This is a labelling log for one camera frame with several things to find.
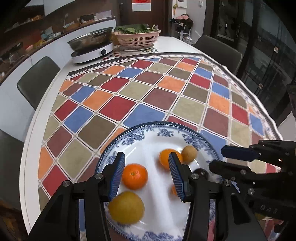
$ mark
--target wooden door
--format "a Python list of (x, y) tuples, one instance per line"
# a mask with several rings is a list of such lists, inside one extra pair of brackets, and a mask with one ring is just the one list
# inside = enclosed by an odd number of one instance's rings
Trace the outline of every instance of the wooden door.
[(151, 0), (151, 11), (133, 12), (132, 0), (117, 0), (119, 5), (119, 25), (146, 23), (149, 27), (158, 25), (161, 36), (168, 34), (169, 0)]

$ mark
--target pink plastic basket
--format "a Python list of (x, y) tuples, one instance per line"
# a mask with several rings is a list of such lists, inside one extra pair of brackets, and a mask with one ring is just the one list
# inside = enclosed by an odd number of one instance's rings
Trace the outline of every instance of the pink plastic basket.
[(155, 43), (160, 32), (161, 31), (158, 30), (158, 32), (142, 34), (121, 34), (118, 32), (115, 32), (114, 34), (121, 45), (132, 48), (142, 48)]

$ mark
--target plate rim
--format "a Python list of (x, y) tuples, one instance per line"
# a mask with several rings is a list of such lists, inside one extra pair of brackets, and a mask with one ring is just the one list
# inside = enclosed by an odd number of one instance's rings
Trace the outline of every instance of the plate rim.
[[(103, 158), (105, 157), (106, 153), (108, 152), (109, 148), (110, 148), (113, 144), (115, 144), (119, 138), (121, 138), (122, 136), (124, 136), (124, 135), (130, 133), (131, 131), (134, 131), (134, 130), (139, 129), (139, 128), (141, 128), (141, 127), (145, 127), (145, 126), (156, 126), (156, 125), (167, 125), (167, 126), (178, 127), (178, 128), (185, 129), (186, 131), (189, 131), (189, 132), (191, 132), (192, 134), (195, 134), (195, 135), (199, 136), (201, 139), (203, 139), (204, 142), (206, 142), (206, 143), (209, 145), (209, 148), (211, 148), (211, 149), (213, 150), (214, 154), (215, 154), (216, 157), (217, 157), (217, 160), (221, 161), (221, 160), (219, 159), (219, 156), (218, 156), (216, 150), (215, 150), (214, 147), (212, 146), (212, 144), (211, 144), (211, 143), (210, 143), (210, 142), (209, 142), (204, 136), (202, 136), (199, 132), (197, 132), (197, 131), (195, 131), (195, 130), (193, 130), (193, 129), (187, 127), (187, 126), (184, 126), (184, 125), (182, 125), (182, 124), (178, 124), (178, 123), (174, 123), (174, 122), (169, 122), (169, 121), (151, 121), (151, 122), (146, 122), (146, 123), (142, 123), (142, 124), (139, 124), (139, 125), (133, 126), (133, 127), (129, 128), (129, 129), (125, 130), (124, 132), (120, 133), (117, 137), (115, 137), (115, 138), (109, 143), (109, 145), (105, 148), (105, 150), (103, 151), (102, 155), (100, 156), (100, 158), (99, 158), (99, 160), (98, 160), (98, 163), (97, 163), (97, 165), (96, 165), (95, 173), (94, 173), (94, 174), (97, 173), (97, 170), (99, 169), (99, 166), (100, 166), (100, 164), (102, 163), (102, 160), (103, 160)], [(106, 220), (107, 220), (108, 224), (112, 227), (113, 230), (115, 230), (117, 233), (119, 233), (120, 235), (122, 235), (122, 236), (125, 237), (126, 239), (131, 240), (131, 241), (138, 241), (138, 240), (140, 241), (140, 240), (142, 240), (141, 237), (137, 237), (137, 239), (130, 237), (130, 234), (126, 233), (124, 230), (120, 230), (120, 229), (118, 229), (116, 226), (114, 226), (114, 225), (108, 220), (107, 217), (106, 217)], [(170, 240), (170, 241), (175, 241), (175, 240), (179, 240), (179, 241), (181, 241), (181, 240), (182, 240), (182, 237), (176, 237), (176, 239), (168, 239), (168, 240)]]

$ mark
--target gray chair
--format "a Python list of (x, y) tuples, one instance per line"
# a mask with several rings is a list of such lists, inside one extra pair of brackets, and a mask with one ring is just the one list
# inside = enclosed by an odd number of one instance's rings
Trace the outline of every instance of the gray chair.
[(239, 51), (207, 35), (201, 36), (194, 47), (225, 65), (231, 73), (236, 75), (242, 61), (242, 54)]
[(20, 161), (24, 143), (0, 130), (0, 199), (20, 208)]
[(17, 83), (18, 90), (34, 110), (59, 70), (57, 64), (46, 56), (34, 64)]

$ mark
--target blue square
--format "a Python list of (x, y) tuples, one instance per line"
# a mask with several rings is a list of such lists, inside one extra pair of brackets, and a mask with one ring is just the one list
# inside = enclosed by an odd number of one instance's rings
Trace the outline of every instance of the blue square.
[(222, 85), (220, 85), (220, 84), (217, 84), (217, 83), (213, 82), (212, 91), (214, 91), (215, 93), (229, 99), (229, 89), (222, 86)]
[(200, 60), (200, 58), (189, 58), (189, 59), (195, 60), (197, 62)]
[(121, 71), (117, 76), (124, 77), (124, 78), (134, 78), (136, 75), (141, 73), (142, 69), (135, 69), (135, 68), (126, 68), (124, 71)]
[(264, 136), (264, 132), (263, 132), (263, 126), (261, 123), (261, 120), (255, 116), (253, 116), (252, 114), (250, 115), (250, 121), (251, 121), (251, 126), (252, 128), (257, 131), (259, 134), (261, 134), (262, 136)]
[(207, 78), (209, 80), (212, 77), (212, 72), (207, 71), (207, 70), (205, 70), (203, 68), (200, 68), (200, 67), (196, 68), (195, 73), (197, 73), (197, 74), (201, 75), (202, 77), (205, 77), (205, 78)]
[(143, 104), (139, 104), (123, 124), (128, 127), (133, 127), (145, 122), (162, 121), (164, 116), (164, 112), (155, 110)]
[(224, 157), (221, 154), (221, 148), (226, 145), (226, 140), (223, 139), (223, 138), (221, 138), (221, 137), (219, 137), (219, 136), (213, 135), (210, 132), (205, 131), (205, 130), (202, 130), (200, 133), (213, 146), (214, 150), (218, 154), (218, 157), (222, 161), (224, 159)]
[(95, 88), (93, 87), (83, 86), (78, 92), (72, 95), (71, 98), (77, 102), (82, 102), (94, 91)]
[(159, 61), (160, 59), (162, 59), (162, 58), (148, 58), (148, 59), (145, 59), (145, 60), (149, 60), (149, 61), (157, 62), (157, 61)]
[(79, 230), (85, 232), (84, 199), (79, 200)]
[(92, 116), (92, 112), (79, 106), (64, 122), (64, 124), (76, 133), (84, 123)]

